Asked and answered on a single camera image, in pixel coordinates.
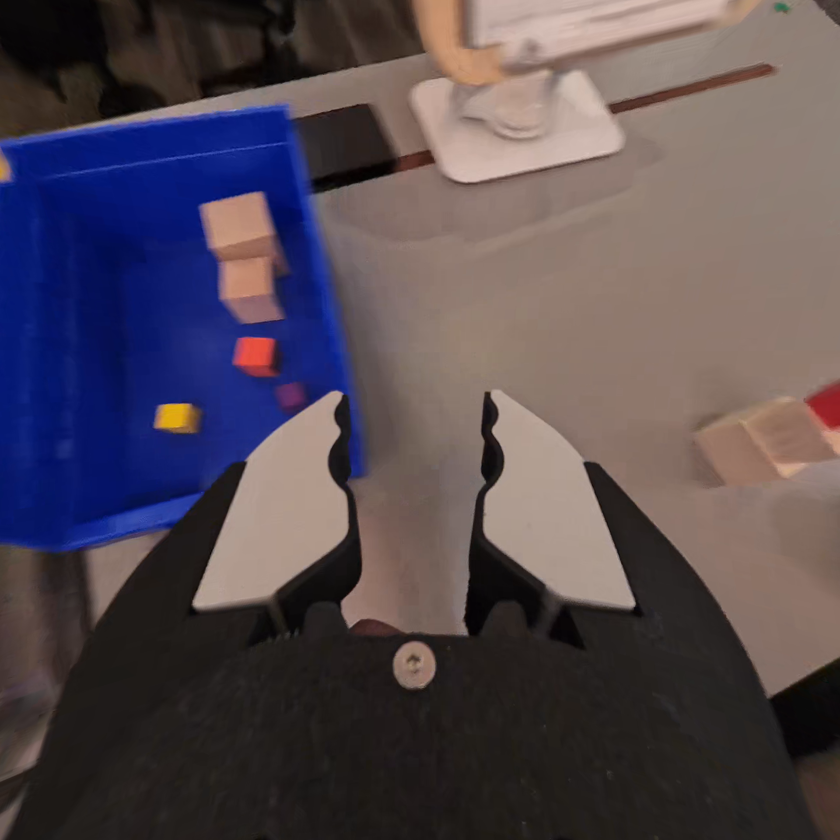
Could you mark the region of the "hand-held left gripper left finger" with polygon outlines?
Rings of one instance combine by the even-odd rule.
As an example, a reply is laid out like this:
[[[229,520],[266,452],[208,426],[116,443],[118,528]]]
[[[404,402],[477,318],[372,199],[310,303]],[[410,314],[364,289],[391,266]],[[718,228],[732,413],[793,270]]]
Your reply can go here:
[[[267,606],[305,615],[359,583],[361,538],[349,487],[349,397],[332,391],[247,457],[203,577],[197,612]]]

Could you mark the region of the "red wooden cube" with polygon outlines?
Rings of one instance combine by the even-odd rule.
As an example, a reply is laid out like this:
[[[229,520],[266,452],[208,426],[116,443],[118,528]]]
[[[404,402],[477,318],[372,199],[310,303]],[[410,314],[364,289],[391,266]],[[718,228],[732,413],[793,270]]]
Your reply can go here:
[[[278,341],[266,337],[238,338],[234,346],[233,366],[251,377],[277,377],[281,367]]]
[[[836,380],[805,398],[805,404],[809,406],[819,421],[831,432],[839,429],[840,413],[840,384]]]

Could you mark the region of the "white folding stand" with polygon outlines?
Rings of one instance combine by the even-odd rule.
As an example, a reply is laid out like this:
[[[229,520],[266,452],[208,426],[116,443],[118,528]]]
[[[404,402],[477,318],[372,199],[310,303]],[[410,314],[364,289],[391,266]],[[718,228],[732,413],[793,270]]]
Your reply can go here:
[[[731,26],[752,2],[466,2],[465,43],[497,46],[507,74],[485,87],[425,80],[413,116],[441,172],[461,184],[599,159],[625,134],[582,59]]]

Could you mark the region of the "yellow wooden cube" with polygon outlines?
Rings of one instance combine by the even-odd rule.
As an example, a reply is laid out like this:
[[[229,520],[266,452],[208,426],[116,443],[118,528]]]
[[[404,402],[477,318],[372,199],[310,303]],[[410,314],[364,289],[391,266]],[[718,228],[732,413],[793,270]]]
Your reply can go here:
[[[202,411],[190,403],[165,403],[155,408],[153,428],[169,434],[197,434]]]

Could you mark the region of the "medium wooden cube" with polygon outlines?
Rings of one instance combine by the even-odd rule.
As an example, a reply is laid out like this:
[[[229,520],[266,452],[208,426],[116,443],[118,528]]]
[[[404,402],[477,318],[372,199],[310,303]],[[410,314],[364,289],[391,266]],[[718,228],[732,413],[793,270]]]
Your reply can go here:
[[[720,416],[694,434],[719,483],[750,487],[838,460],[838,431],[800,399],[778,397]]]
[[[267,256],[221,260],[217,263],[218,298],[242,324],[286,318],[276,287],[276,266]]]

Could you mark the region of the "large wooden cube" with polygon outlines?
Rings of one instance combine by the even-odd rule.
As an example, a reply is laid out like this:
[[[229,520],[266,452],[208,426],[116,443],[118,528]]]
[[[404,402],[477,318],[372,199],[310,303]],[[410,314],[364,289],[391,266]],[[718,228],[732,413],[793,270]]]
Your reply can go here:
[[[264,192],[249,192],[198,206],[208,250],[217,261],[267,258],[288,272],[284,248]]]

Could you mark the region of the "blue plastic bin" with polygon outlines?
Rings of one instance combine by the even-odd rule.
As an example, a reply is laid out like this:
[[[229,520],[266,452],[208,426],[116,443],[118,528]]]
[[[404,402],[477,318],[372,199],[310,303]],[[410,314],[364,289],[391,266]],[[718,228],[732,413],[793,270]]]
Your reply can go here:
[[[290,275],[278,382],[361,410],[308,167],[288,106],[2,142],[2,543],[72,551],[165,529],[279,425],[275,384],[235,369],[248,328],[217,297],[198,206],[266,194]],[[197,434],[153,428],[190,403]]]

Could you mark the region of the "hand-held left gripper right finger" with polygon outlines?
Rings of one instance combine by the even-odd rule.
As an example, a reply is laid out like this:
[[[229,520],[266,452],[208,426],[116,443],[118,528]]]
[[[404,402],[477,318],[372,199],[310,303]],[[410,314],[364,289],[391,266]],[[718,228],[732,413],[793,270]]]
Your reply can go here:
[[[631,613],[636,598],[581,454],[503,391],[485,393],[480,432],[467,615],[500,602],[525,615]]]

